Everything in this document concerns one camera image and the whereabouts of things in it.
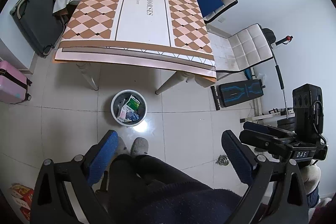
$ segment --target black handle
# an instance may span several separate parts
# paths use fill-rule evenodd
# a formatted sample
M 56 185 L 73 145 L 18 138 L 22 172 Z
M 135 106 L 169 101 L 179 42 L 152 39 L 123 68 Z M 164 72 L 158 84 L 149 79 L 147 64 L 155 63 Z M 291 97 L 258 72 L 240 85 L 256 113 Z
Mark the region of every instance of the black handle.
M 218 103 L 218 96 L 217 96 L 217 94 L 216 94 L 215 86 L 212 85 L 212 86 L 210 87 L 210 89 L 211 89 L 211 93 L 212 93 L 213 101 L 214 101 L 214 103 L 215 103 L 215 108 L 216 108 L 216 110 L 220 110 L 219 103 Z
M 290 41 L 292 41 L 292 39 L 293 39 L 293 36 L 286 36 L 285 38 L 283 38 L 283 39 L 281 39 L 281 40 L 279 40 L 278 42 L 275 42 L 275 45 L 280 45 L 280 44 L 285 44 L 285 45 L 287 45 Z
M 281 76 L 279 65 L 276 65 L 275 69 L 277 70 L 277 74 L 278 74 L 278 78 L 279 78 L 279 82 L 280 82 L 280 87 L 283 90 L 285 87 L 284 87 L 284 82 L 282 80 L 282 76 Z

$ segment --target black pants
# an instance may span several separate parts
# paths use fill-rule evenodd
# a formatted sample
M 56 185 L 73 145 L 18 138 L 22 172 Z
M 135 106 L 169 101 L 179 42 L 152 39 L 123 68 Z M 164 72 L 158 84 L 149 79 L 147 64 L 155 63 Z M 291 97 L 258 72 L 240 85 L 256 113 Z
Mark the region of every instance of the black pants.
M 122 223 L 136 200 L 170 183 L 198 182 L 182 171 L 149 156 L 119 155 L 110 166 L 109 214 Z

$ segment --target suitcase wheel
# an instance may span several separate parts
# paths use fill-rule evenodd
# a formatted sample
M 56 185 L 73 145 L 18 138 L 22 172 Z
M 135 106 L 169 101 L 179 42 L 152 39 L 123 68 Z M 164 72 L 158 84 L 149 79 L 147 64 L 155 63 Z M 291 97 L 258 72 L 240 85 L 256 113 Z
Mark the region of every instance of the suitcase wheel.
M 29 93 L 26 93 L 25 101 L 30 101 L 31 98 L 32 98 L 31 95 Z

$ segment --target tufted seat cushion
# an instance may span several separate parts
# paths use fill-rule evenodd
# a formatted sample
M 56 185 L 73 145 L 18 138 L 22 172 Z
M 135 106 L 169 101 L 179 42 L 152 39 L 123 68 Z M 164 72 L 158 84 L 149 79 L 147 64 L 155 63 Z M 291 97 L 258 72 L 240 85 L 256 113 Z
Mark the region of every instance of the tufted seat cushion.
M 217 72 L 240 72 L 273 58 L 259 24 L 251 25 L 229 38 L 208 33 Z

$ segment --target table leg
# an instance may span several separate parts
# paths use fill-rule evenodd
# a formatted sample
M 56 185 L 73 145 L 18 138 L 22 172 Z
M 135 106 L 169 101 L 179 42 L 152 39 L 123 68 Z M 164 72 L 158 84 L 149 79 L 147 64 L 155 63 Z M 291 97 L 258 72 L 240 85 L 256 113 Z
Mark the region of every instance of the table leg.
M 190 77 L 192 73 L 185 72 L 185 71 L 177 71 L 175 72 L 165 83 L 159 87 L 159 89 L 155 92 L 156 95 L 159 95 L 166 91 L 167 89 L 171 88 L 172 86 L 177 85 L 178 83 L 186 80 Z
M 83 77 L 85 78 L 85 80 L 90 84 L 90 86 L 94 89 L 94 90 L 98 90 L 98 85 L 95 83 L 95 81 L 93 80 L 92 77 L 92 72 L 90 70 L 91 68 L 91 64 L 90 63 L 76 63 L 79 71 L 81 72 L 81 74 L 83 75 Z
M 193 79 L 195 79 L 195 75 L 194 74 L 190 74 L 188 77 L 187 77 L 187 79 L 186 79 L 186 83 L 188 83 L 188 82 L 190 82 L 190 81 L 192 81 Z

